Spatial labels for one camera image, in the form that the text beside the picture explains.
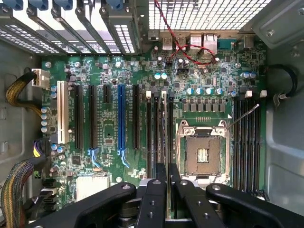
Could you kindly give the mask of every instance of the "motherboard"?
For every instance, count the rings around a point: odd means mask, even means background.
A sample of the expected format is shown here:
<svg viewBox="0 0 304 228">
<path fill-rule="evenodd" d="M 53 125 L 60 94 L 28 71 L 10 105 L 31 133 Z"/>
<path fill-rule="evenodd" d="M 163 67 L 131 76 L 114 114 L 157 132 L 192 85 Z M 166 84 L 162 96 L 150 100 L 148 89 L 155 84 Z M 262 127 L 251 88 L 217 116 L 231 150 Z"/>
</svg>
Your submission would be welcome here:
<svg viewBox="0 0 304 228">
<path fill-rule="evenodd" d="M 206 66 L 160 46 L 133 57 L 45 57 L 41 130 L 59 208 L 119 182 L 138 186 L 166 162 L 202 188 L 263 189 L 266 47 L 236 52 L 232 42 L 218 39 L 219 61 Z"/>
</svg>

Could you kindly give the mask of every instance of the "red wire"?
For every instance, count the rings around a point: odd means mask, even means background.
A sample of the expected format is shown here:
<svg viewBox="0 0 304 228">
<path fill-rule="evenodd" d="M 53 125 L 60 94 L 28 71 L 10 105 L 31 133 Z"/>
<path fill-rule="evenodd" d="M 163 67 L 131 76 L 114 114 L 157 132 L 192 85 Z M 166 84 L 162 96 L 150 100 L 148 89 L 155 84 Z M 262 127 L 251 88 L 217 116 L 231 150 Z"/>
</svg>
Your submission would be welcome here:
<svg viewBox="0 0 304 228">
<path fill-rule="evenodd" d="M 171 33 L 171 36 L 172 36 L 172 38 L 173 38 L 173 40 L 174 40 L 174 42 L 175 42 L 175 45 L 179 48 L 179 49 L 177 49 L 177 50 L 171 55 L 171 57 L 173 57 L 173 56 L 176 55 L 179 51 L 181 51 L 181 52 L 183 53 L 183 55 L 184 55 L 189 61 L 193 62 L 194 64 L 209 65 L 209 64 L 215 62 L 214 53 L 213 53 L 211 50 L 209 50 L 209 49 L 207 49 L 207 48 L 205 48 L 205 47 L 201 47 L 201 46 L 197 46 L 197 45 L 191 45 L 191 44 L 187 44 L 187 45 L 184 45 L 184 46 L 181 47 L 180 44 L 178 43 L 178 41 L 177 41 L 177 39 L 176 39 L 176 37 L 175 37 L 173 31 L 172 31 L 170 25 L 169 25 L 168 22 L 167 22 L 166 17 L 165 17 L 164 14 L 163 14 L 163 11 L 162 11 L 162 9 L 161 9 L 161 6 L 160 6 L 159 2 L 158 2 L 157 0 L 154 0 L 154 3 L 155 3 L 156 8 L 158 8 L 158 10 L 160 11 L 160 15 L 161 15 L 161 17 L 163 18 L 163 21 L 165 22 L 165 24 L 166 24 L 166 26 L 167 26 L 167 28 L 168 28 L 168 31 Z M 200 49 L 203 49 L 203 50 L 208 51 L 208 52 L 212 55 L 211 61 L 208 62 L 208 63 L 202 63 L 202 62 L 196 61 L 195 59 L 191 58 L 190 56 L 187 55 L 187 53 L 186 53 L 185 51 L 183 51 L 183 48 L 188 47 L 188 46 L 190 46 L 190 47 L 197 47 L 197 48 L 200 48 Z"/>
</svg>

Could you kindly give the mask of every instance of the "green circuit board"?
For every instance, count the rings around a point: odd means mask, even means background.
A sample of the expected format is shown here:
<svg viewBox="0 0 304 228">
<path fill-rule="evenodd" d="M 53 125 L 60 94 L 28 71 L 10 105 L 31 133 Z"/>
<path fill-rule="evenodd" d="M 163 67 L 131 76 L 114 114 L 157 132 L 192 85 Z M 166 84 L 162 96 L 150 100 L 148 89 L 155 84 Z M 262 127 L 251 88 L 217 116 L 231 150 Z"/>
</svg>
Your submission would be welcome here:
<svg viewBox="0 0 304 228">
<path fill-rule="evenodd" d="M 59 208 L 64 205 L 77 201 L 77 178 L 85 176 L 107 177 L 108 186 L 117 182 L 127 181 L 134 185 L 139 184 L 141 179 L 147 178 L 147 100 L 146 92 L 161 94 L 166 91 L 168 94 L 174 94 L 173 105 L 173 142 L 176 143 L 175 128 L 179 126 L 182 120 L 186 120 L 191 126 L 218 126 L 221 120 L 230 124 L 233 122 L 234 102 L 230 93 L 240 93 L 241 90 L 252 90 L 259 94 L 265 89 L 266 78 L 259 72 L 259 66 L 266 62 L 266 48 L 262 43 L 256 43 L 255 48 L 242 53 L 236 53 L 231 50 L 231 42 L 234 40 L 218 40 L 217 57 L 220 61 L 217 64 L 207 66 L 205 73 L 203 69 L 190 63 L 189 71 L 178 73 L 176 70 L 177 61 L 183 58 L 182 55 L 173 59 L 172 66 L 164 67 L 157 62 L 157 57 L 165 58 L 168 53 L 154 53 L 150 51 L 140 57 L 45 57 L 42 62 L 42 69 L 51 74 L 50 84 L 56 86 L 57 81 L 67 81 L 65 71 L 70 70 L 73 80 L 69 92 L 69 142 L 64 146 L 66 148 L 63 159 L 58 156 L 52 157 L 52 165 L 59 166 L 58 175 L 54 178 L 58 180 L 58 200 Z M 203 56 L 202 61 L 208 61 L 208 56 Z M 46 68 L 45 63 L 51 62 L 52 67 Z M 80 63 L 80 67 L 75 67 L 75 63 Z M 241 74 L 244 72 L 255 72 L 255 80 L 244 80 Z M 156 79 L 155 74 L 166 74 L 166 78 Z M 119 84 L 125 85 L 125 143 L 126 143 L 126 161 L 130 168 L 122 163 L 122 159 L 117 155 L 118 138 L 118 92 Z M 83 149 L 76 149 L 75 145 L 75 98 L 73 87 L 81 85 L 83 91 Z M 109 85 L 111 91 L 111 102 L 104 103 L 103 85 Z M 133 98 L 132 86 L 139 85 L 140 89 L 140 146 L 139 149 L 133 149 Z M 96 86 L 96 116 L 97 116 L 97 147 L 99 153 L 96 154 L 95 162 L 88 152 L 90 149 L 90 131 L 89 131 L 89 86 Z M 201 89 L 201 94 L 196 93 L 196 89 Z M 207 88 L 212 89 L 211 95 L 206 95 Z M 221 88 L 222 93 L 216 94 L 216 89 Z M 54 136 L 57 131 L 57 105 L 56 99 L 51 97 L 50 90 L 43 90 L 43 105 L 51 109 L 49 118 L 50 131 L 45 134 L 46 137 Z M 198 110 L 198 104 L 210 104 L 210 111 Z M 261 102 L 261 138 L 265 141 L 265 104 Z M 233 149 L 233 137 L 229 142 L 225 139 L 220 140 L 221 164 L 225 163 L 225 146 L 231 144 Z M 180 147 L 186 151 L 186 140 L 182 140 Z M 261 145 L 260 153 L 260 188 L 264 186 L 264 156 L 265 144 Z M 186 153 L 180 156 L 180 173 L 187 175 Z"/>
</svg>

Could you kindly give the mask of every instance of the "screw hole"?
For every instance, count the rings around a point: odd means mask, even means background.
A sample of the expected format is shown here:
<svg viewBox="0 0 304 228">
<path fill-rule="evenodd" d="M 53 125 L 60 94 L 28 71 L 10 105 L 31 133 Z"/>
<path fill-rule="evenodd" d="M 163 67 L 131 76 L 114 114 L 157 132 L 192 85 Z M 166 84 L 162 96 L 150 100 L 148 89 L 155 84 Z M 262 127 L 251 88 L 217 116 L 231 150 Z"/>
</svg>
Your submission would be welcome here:
<svg viewBox="0 0 304 228">
<path fill-rule="evenodd" d="M 205 219 L 209 219 L 209 218 L 210 218 L 210 215 L 209 215 L 208 213 L 205 213 L 205 214 L 204 214 L 204 218 L 205 218 Z"/>
</svg>

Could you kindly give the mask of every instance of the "white pci slot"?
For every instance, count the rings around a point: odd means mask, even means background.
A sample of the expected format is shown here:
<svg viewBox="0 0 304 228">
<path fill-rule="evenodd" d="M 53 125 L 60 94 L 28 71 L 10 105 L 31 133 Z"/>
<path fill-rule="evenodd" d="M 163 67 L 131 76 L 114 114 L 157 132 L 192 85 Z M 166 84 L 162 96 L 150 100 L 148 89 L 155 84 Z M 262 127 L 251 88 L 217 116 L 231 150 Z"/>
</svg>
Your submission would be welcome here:
<svg viewBox="0 0 304 228">
<path fill-rule="evenodd" d="M 67 82 L 57 81 L 58 143 L 69 142 L 68 135 L 68 90 Z"/>
</svg>

